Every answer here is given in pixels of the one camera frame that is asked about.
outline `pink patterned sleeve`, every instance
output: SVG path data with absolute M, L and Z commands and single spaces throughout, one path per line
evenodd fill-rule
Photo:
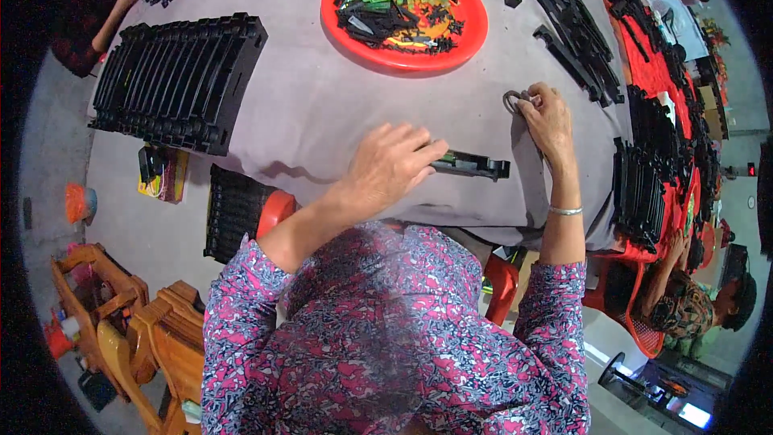
M 575 415 L 590 410 L 582 327 L 584 293 L 584 263 L 535 264 L 513 331 L 550 371 Z M 567 429 L 575 433 L 571 426 Z
M 242 248 L 212 282 L 204 313 L 202 427 L 225 433 L 245 400 L 260 399 L 276 378 L 251 369 L 276 329 L 276 303 L 291 276 L 257 242 Z

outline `gray tablecloth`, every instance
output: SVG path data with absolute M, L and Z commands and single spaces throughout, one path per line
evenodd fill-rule
M 602 1 L 583 1 L 617 51 Z M 588 101 L 544 43 L 532 37 L 539 25 L 550 27 L 536 0 L 523 0 L 517 9 L 503 0 L 482 2 L 488 37 L 478 54 L 431 77 L 379 71 L 343 52 L 320 22 L 320 0 L 174 0 L 167 8 L 141 0 L 122 27 L 235 12 L 259 16 L 268 41 L 246 88 L 229 156 L 216 163 L 282 188 L 303 205 L 342 176 L 368 130 L 385 121 L 424 125 L 454 150 L 510 160 L 510 179 L 494 183 L 436 174 L 382 216 L 464 226 L 505 245 L 539 245 L 551 179 L 525 121 L 505 110 L 502 94 L 547 82 L 561 91 L 573 113 L 587 247 L 607 247 L 612 139 L 630 138 L 627 104 L 604 110 Z M 619 60 L 613 69 L 622 77 Z

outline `red plate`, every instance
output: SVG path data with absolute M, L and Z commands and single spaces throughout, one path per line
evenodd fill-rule
M 474 56 L 486 40 L 488 33 L 488 16 L 481 0 L 459 0 L 458 5 L 449 7 L 457 21 L 465 21 L 461 36 L 454 35 L 457 47 L 449 52 L 438 54 L 409 54 L 393 49 L 371 49 L 365 44 L 355 41 L 346 31 L 338 27 L 338 16 L 335 14 L 334 0 L 322 0 L 322 21 L 328 31 L 345 48 L 361 58 L 378 64 L 409 71 L 438 71 L 453 68 Z

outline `table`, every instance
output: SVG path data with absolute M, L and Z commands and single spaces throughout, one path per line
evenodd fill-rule
M 583 0 L 607 43 L 612 25 L 602 0 Z M 525 121 L 502 105 L 509 89 L 543 80 L 572 109 L 585 206 L 586 247 L 612 243 L 613 139 L 630 139 L 628 105 L 591 103 L 542 41 L 531 34 L 548 18 L 536 0 L 517 9 L 482 0 L 488 37 L 466 64 L 439 75 L 394 73 L 357 62 L 331 42 L 319 0 L 141 1 L 121 27 L 195 21 L 244 11 L 257 15 L 268 40 L 250 83 L 221 167 L 293 194 L 305 205 L 345 172 L 366 131 L 384 121 L 426 126 L 451 148 L 513 162 L 510 179 L 434 175 L 382 217 L 463 226 L 491 242 L 539 247 L 552 186 Z M 622 77 L 619 59 L 612 64 Z

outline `silver bracelet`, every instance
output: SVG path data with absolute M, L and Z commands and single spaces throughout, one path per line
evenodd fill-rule
M 552 205 L 548 205 L 547 209 L 552 211 L 556 215 L 580 215 L 582 213 L 582 207 L 580 208 L 555 208 Z

